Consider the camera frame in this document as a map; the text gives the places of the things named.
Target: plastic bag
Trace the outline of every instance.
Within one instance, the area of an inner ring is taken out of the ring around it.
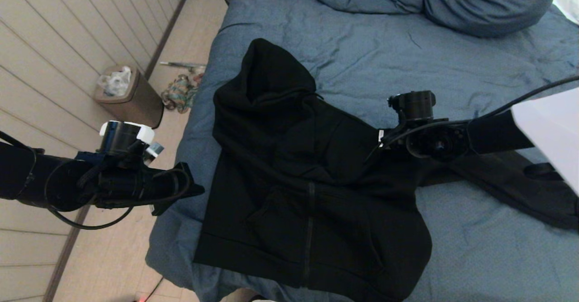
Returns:
[[[101,75],[97,85],[104,89],[107,96],[123,96],[131,82],[131,69],[124,66],[123,71],[113,71],[110,75]]]

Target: blue pillow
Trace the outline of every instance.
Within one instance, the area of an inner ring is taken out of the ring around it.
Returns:
[[[553,0],[424,0],[432,21],[480,37],[496,37],[538,22]]]

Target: trash can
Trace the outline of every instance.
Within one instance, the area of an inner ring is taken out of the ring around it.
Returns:
[[[136,68],[130,67],[130,69],[131,78],[124,95],[108,96],[101,86],[97,86],[95,101],[114,115],[118,121],[142,123],[156,128],[163,117],[165,109],[163,101]],[[122,70],[123,66],[110,67],[105,70],[104,75]]]

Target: wall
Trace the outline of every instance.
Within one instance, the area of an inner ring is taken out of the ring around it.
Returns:
[[[50,155],[97,149],[113,119],[91,98],[99,73],[144,71],[179,1],[0,0],[0,129]],[[0,301],[41,301],[69,230],[0,200]]]

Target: blue bedsheet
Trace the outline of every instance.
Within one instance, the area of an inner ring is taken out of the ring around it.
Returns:
[[[483,114],[574,75],[579,53],[577,26],[556,8],[531,28],[481,39],[418,14],[350,14],[316,0],[232,0],[177,154],[207,193],[180,200],[157,219],[147,254],[151,267],[194,290],[201,302],[217,302],[239,287],[277,301],[349,301],[192,263],[220,150],[211,136],[213,93],[237,75],[255,38],[287,49],[316,78],[327,102],[374,127],[396,125],[386,99],[410,90],[436,94],[436,117]],[[576,233],[544,225],[466,182],[421,188],[416,195],[433,249],[409,301],[578,299]]]

